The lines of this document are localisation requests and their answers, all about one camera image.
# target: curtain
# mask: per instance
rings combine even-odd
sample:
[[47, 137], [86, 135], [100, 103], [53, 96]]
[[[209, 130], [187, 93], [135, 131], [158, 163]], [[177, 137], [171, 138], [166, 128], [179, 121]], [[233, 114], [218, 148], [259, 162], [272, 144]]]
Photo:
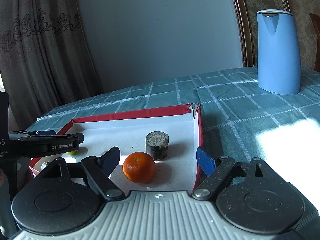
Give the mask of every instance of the curtain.
[[0, 0], [0, 72], [20, 129], [101, 94], [76, 0]]

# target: black circular disc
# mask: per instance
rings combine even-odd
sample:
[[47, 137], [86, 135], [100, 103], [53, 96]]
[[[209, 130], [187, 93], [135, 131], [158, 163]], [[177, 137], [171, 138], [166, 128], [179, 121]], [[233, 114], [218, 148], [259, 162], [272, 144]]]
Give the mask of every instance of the black circular disc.
[[44, 212], [59, 212], [66, 209], [71, 203], [71, 195], [58, 190], [46, 191], [35, 199], [36, 207]]
[[65, 178], [37, 179], [12, 201], [19, 226], [41, 235], [59, 235], [85, 226], [101, 206], [88, 187]]
[[285, 182], [265, 178], [225, 188], [217, 197], [222, 217], [259, 234], [278, 234], [294, 227], [304, 212], [302, 198]]

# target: checkered tablecloth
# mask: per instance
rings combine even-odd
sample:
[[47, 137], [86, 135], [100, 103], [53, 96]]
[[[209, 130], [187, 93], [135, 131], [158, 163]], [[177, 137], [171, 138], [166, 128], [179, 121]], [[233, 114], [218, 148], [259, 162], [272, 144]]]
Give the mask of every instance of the checkered tablecloth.
[[28, 130], [60, 130], [76, 117], [188, 103], [202, 104], [204, 145], [217, 156], [263, 158], [318, 209], [320, 73], [302, 69], [300, 93], [281, 96], [257, 85], [246, 67], [155, 81], [52, 109]]

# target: hand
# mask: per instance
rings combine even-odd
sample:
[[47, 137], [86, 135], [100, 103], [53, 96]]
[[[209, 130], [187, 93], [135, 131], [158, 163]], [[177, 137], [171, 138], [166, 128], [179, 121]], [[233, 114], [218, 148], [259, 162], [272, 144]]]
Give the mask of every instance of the hand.
[[2, 186], [3, 183], [4, 183], [4, 173], [3, 173], [3, 171], [0, 169], [0, 187]]

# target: wooden chair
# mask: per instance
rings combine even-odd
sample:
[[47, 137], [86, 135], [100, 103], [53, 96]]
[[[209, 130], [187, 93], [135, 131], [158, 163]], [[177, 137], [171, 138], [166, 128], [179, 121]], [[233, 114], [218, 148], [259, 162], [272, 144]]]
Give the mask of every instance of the wooden chair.
[[318, 37], [315, 71], [320, 72], [320, 16], [313, 13], [309, 15]]

